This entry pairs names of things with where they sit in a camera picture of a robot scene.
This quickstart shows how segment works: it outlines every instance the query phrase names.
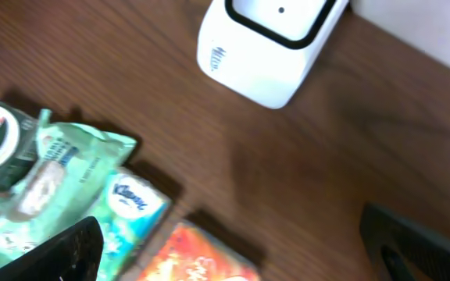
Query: wooden table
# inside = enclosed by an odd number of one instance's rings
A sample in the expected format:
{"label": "wooden table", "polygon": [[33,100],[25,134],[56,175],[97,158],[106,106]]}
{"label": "wooden table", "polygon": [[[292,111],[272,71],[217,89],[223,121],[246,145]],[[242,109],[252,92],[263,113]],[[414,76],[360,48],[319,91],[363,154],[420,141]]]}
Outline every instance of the wooden table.
{"label": "wooden table", "polygon": [[145,257],[190,214],[265,280],[371,280],[365,201],[450,237],[449,69],[348,13],[269,110],[199,70],[208,4],[0,1],[0,98],[143,139],[130,165],[176,200]]}

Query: plastic wrapper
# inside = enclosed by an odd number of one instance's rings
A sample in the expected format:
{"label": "plastic wrapper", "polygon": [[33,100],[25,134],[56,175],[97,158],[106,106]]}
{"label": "plastic wrapper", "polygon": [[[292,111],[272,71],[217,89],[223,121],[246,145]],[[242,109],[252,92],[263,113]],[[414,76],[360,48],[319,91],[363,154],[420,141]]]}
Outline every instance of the plastic wrapper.
{"label": "plastic wrapper", "polygon": [[110,173],[100,197],[85,215],[98,220],[104,236],[97,281],[114,280],[120,274],[169,204],[167,196],[130,171],[120,168]]}
{"label": "plastic wrapper", "polygon": [[36,119],[0,101],[0,193],[29,172],[36,161]]}
{"label": "plastic wrapper", "polygon": [[38,120],[37,162],[0,197],[0,267],[71,226],[134,149],[131,137],[76,123]]}
{"label": "plastic wrapper", "polygon": [[255,267],[214,237],[181,222],[138,281],[259,281]]}

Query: black rim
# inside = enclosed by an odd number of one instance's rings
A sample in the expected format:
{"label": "black rim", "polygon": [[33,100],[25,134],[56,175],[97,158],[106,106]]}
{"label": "black rim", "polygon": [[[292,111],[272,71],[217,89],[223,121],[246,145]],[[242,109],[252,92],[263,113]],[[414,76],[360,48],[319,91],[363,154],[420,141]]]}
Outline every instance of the black rim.
{"label": "black rim", "polygon": [[250,28],[251,30],[258,32],[259,34],[261,34],[265,37],[268,37],[268,38],[274,40],[275,42],[283,45],[286,48],[290,48],[290,49],[294,49],[294,50],[298,50],[298,49],[304,48],[304,47],[312,44],[313,40],[319,33],[320,28],[324,24],[324,21],[326,20],[327,15],[329,15],[329,12],[331,11],[331,9],[334,6],[334,3],[336,2],[336,0],[326,0],[326,4],[324,4],[323,8],[320,10],[320,13],[316,18],[316,21],[313,23],[312,28],[310,28],[307,35],[303,39],[300,39],[297,41],[292,41],[292,40],[287,39],[284,36],[281,36],[273,31],[271,31],[270,29],[268,29],[262,25],[255,23],[254,21],[252,21],[252,20],[248,19],[247,17],[236,12],[232,5],[232,1],[233,0],[225,0],[225,10],[227,11],[228,16],[231,19],[235,20],[239,24],[244,25],[245,27]]}

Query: brown wooden surface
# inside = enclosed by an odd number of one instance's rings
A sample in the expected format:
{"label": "brown wooden surface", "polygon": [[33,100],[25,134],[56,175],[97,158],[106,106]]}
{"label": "brown wooden surface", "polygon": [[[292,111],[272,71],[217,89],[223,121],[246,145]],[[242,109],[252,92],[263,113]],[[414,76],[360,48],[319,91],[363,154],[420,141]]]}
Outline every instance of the brown wooden surface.
{"label": "brown wooden surface", "polygon": [[365,201],[450,237],[449,69],[346,14],[291,103],[269,110],[200,72],[208,4],[0,1],[0,98],[143,138],[131,165],[181,189],[151,251],[192,213],[265,280],[371,280]]}

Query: white kitchen scale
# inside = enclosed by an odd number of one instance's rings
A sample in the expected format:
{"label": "white kitchen scale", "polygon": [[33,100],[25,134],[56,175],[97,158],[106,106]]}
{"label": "white kitchen scale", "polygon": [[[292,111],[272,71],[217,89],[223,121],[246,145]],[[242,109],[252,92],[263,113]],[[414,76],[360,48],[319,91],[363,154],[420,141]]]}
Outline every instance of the white kitchen scale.
{"label": "white kitchen scale", "polygon": [[197,60],[214,80],[267,108],[288,103],[348,0],[213,0]]}

